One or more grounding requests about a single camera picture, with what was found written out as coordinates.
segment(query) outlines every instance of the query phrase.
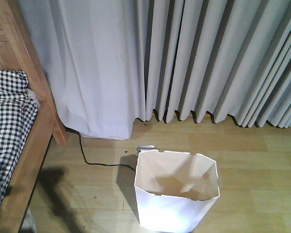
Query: wooden floor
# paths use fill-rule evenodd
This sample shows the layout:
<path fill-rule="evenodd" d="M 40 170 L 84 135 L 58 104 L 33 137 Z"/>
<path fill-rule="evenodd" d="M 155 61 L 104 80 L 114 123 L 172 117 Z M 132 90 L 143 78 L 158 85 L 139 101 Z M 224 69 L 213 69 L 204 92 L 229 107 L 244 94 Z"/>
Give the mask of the wooden floor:
<path fill-rule="evenodd" d="M 194 233 L 291 233 L 291 128 L 135 121 L 129 140 L 84 138 L 89 162 L 136 165 L 136 147 L 202 153 L 217 161 L 221 197 Z M 149 233 L 137 220 L 134 172 L 86 165 L 78 136 L 51 141 L 30 209 L 39 233 Z"/>

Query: bedding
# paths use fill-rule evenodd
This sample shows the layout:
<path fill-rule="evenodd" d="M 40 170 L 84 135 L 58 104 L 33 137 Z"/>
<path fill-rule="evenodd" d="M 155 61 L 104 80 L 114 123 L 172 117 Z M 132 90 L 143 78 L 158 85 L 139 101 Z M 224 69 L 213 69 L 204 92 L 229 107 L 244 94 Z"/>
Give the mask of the bedding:
<path fill-rule="evenodd" d="M 27 86 L 25 72 L 0 70 L 0 204 L 38 113 Z"/>

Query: light gray curtain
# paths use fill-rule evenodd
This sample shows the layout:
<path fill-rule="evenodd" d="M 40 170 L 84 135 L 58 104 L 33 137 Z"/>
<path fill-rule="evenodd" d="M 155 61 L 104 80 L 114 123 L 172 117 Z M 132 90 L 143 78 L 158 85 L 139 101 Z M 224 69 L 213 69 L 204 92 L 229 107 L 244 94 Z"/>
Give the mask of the light gray curtain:
<path fill-rule="evenodd" d="M 129 138 L 155 109 L 291 126 L 291 0 L 18 0 L 63 123 Z"/>
<path fill-rule="evenodd" d="M 154 2 L 146 119 L 291 126 L 291 1 Z"/>

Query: black cable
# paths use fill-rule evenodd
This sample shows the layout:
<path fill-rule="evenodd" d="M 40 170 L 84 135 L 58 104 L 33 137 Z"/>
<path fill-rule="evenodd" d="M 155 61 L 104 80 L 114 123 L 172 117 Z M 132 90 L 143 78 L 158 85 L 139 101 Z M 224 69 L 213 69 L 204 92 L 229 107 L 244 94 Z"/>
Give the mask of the black cable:
<path fill-rule="evenodd" d="M 79 142 L 80 142 L 80 148 L 81 148 L 81 151 L 82 151 L 82 155 L 83 155 L 83 159 L 85 161 L 86 164 L 88 165 L 101 165 L 101 166 L 126 166 L 128 168 L 130 168 L 131 170 L 133 171 L 136 171 L 136 169 L 134 169 L 133 167 L 127 165 L 127 164 L 102 164 L 102 163 L 89 163 L 86 158 L 85 158 L 85 154 L 84 154 L 84 151 L 83 151 L 83 146 L 82 146 L 82 140 L 81 140 L 81 135 L 79 134 Z"/>

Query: plastic bin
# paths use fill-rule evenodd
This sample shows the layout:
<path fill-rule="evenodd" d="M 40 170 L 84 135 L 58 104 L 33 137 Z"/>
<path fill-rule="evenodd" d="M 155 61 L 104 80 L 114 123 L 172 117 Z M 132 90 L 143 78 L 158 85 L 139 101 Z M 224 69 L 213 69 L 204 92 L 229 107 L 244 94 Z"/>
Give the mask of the plastic bin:
<path fill-rule="evenodd" d="M 216 161 L 202 154 L 139 153 L 135 176 L 140 225 L 189 233 L 219 198 Z"/>

